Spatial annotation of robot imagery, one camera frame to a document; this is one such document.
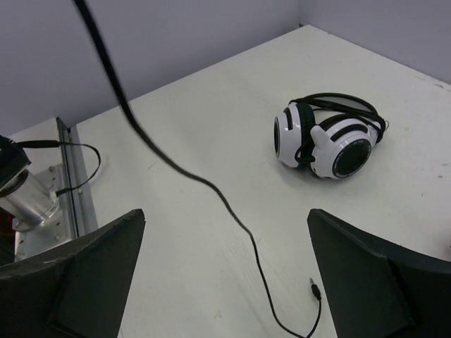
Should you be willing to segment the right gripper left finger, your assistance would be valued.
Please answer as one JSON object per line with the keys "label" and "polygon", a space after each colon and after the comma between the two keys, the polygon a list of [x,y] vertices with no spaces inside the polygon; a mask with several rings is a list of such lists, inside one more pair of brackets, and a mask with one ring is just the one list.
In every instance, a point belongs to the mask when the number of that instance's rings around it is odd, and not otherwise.
{"label": "right gripper left finger", "polygon": [[2,337],[117,337],[145,227],[131,210],[89,234],[1,266]]}

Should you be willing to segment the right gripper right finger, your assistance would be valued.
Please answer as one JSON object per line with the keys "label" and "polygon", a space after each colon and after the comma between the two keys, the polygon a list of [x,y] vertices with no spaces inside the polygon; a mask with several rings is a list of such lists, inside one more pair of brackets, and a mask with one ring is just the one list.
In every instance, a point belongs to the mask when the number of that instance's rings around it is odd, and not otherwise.
{"label": "right gripper right finger", "polygon": [[338,337],[450,336],[450,262],[321,209],[307,224]]}

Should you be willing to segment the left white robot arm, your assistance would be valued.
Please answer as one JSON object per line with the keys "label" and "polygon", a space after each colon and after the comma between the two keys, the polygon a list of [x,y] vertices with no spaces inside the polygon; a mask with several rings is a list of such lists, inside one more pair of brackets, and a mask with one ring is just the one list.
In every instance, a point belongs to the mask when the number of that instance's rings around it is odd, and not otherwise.
{"label": "left white robot arm", "polygon": [[1,137],[1,208],[13,216],[12,229],[19,234],[48,226],[59,210],[55,193],[27,169],[31,161],[24,149],[57,146],[53,140],[15,142]]}

